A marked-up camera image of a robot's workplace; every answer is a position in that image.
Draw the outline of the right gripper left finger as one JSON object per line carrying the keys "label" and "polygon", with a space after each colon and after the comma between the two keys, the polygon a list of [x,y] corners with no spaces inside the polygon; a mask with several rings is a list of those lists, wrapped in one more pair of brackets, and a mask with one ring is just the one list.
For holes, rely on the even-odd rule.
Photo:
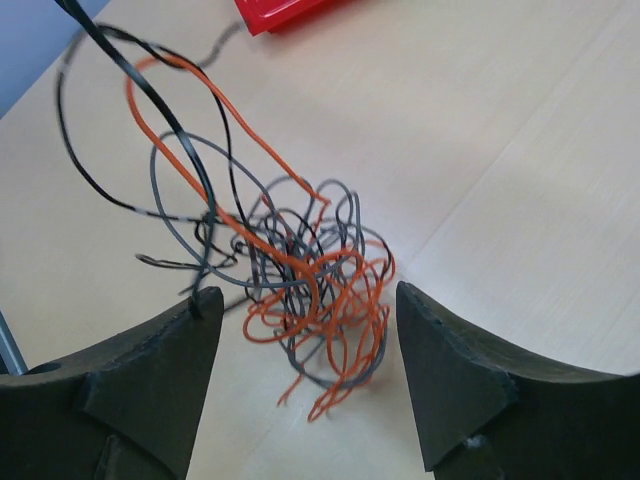
{"label": "right gripper left finger", "polygon": [[200,291],[88,348],[1,377],[4,479],[183,479],[223,294]]}

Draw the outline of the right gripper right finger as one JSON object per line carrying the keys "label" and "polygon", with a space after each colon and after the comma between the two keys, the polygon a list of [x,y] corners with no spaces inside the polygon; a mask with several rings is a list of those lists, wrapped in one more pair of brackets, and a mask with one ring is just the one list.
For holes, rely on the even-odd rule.
{"label": "right gripper right finger", "polygon": [[424,468],[438,479],[635,479],[639,378],[553,360],[396,288]]}

